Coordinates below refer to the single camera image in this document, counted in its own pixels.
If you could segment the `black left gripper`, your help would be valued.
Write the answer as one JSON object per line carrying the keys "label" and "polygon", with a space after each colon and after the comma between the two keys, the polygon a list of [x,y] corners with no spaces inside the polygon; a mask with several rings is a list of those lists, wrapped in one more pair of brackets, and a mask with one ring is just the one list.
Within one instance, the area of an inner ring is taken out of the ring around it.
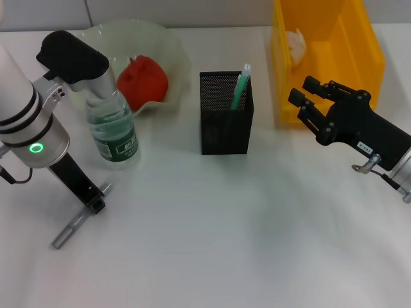
{"label": "black left gripper", "polygon": [[105,208],[105,195],[66,153],[48,169],[83,203],[92,215]]}

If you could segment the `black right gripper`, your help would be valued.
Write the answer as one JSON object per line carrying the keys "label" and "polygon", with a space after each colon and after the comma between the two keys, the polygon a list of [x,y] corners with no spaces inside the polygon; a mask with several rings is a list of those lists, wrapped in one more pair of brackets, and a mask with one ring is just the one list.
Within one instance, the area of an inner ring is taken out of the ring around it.
{"label": "black right gripper", "polygon": [[302,87],[334,102],[325,116],[302,92],[296,88],[290,91],[288,101],[299,108],[297,118],[316,136],[319,144],[341,142],[367,158],[378,154],[378,165],[386,171],[393,170],[411,148],[411,135],[371,109],[368,92],[355,91],[333,80],[321,84],[313,76],[307,76]]}

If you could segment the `grey pen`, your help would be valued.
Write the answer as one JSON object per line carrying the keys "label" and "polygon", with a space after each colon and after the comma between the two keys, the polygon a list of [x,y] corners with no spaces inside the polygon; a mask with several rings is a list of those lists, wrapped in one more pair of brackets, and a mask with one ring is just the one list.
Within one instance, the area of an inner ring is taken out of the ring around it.
{"label": "grey pen", "polygon": [[[113,182],[105,182],[100,186],[100,190],[103,193],[102,201],[103,208],[105,207],[104,199],[110,194],[113,189]],[[66,244],[66,242],[76,233],[76,231],[91,217],[96,215],[91,209],[84,206],[78,211],[68,222],[68,224],[62,229],[62,231],[55,237],[51,243],[51,247],[59,250]]]}

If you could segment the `white paper ball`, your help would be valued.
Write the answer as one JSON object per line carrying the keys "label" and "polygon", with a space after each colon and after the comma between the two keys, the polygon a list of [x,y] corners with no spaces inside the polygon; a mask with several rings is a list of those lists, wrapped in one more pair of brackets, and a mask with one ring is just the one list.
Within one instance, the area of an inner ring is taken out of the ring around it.
{"label": "white paper ball", "polygon": [[306,41],[299,28],[295,31],[287,31],[286,38],[292,67],[296,67],[302,62],[302,59],[306,54]]}

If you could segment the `clear green-label water bottle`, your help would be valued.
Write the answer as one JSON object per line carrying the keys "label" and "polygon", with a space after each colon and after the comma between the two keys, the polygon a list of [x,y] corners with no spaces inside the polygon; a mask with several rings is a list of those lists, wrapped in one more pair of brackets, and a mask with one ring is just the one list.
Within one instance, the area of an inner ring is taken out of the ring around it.
{"label": "clear green-label water bottle", "polygon": [[100,155],[112,163],[125,164],[136,157],[139,143],[132,111],[120,91],[100,99],[86,95],[85,115]]}

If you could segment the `green utility knife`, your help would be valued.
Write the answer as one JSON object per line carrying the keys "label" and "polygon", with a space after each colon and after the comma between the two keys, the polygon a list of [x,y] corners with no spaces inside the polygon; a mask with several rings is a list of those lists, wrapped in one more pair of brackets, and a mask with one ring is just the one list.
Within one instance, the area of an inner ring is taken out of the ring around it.
{"label": "green utility knife", "polygon": [[231,110],[236,110],[240,104],[241,95],[247,86],[251,75],[251,65],[245,64],[241,74],[238,75],[236,86],[233,92],[233,99],[231,103]]}

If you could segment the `red-orange fruit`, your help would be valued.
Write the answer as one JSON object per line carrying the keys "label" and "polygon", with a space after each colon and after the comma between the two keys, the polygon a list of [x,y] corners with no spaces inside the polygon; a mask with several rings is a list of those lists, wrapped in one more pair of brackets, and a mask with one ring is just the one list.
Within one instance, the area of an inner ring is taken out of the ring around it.
{"label": "red-orange fruit", "polygon": [[168,90],[168,78],[161,66],[150,57],[129,58],[130,63],[117,79],[117,88],[133,112],[148,102],[162,102]]}

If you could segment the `black mesh pen holder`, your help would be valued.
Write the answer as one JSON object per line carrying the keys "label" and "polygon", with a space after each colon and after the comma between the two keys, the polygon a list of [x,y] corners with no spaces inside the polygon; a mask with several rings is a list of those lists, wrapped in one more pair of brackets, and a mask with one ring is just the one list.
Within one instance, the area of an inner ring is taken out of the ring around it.
{"label": "black mesh pen holder", "polygon": [[[237,155],[248,152],[254,115],[252,84],[248,80],[240,104],[231,110],[233,92],[239,71],[201,72],[200,131],[203,155]],[[219,129],[217,144],[208,144],[206,128]]]}

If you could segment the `pale green glass fruit plate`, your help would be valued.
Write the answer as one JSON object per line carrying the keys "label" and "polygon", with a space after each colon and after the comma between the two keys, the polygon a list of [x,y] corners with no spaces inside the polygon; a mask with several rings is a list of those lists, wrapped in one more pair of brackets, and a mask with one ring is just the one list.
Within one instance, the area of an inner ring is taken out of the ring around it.
{"label": "pale green glass fruit plate", "polygon": [[75,35],[105,55],[117,78],[131,58],[143,55],[156,61],[168,78],[168,91],[161,102],[149,101],[133,115],[143,110],[176,110],[188,89],[191,61],[181,40],[168,28],[156,23],[118,19],[83,30]]}

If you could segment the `yellow plastic bin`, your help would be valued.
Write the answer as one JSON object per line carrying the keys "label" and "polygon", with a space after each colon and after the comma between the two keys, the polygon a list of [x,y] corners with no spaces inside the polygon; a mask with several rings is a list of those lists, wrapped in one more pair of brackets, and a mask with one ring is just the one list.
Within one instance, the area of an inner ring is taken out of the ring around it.
{"label": "yellow plastic bin", "polygon": [[[287,40],[295,30],[307,44],[298,65],[292,63]],[[277,93],[273,111],[281,126],[303,126],[288,97],[307,76],[366,90],[371,108],[377,107],[385,58],[362,0],[274,0],[270,59]]]}

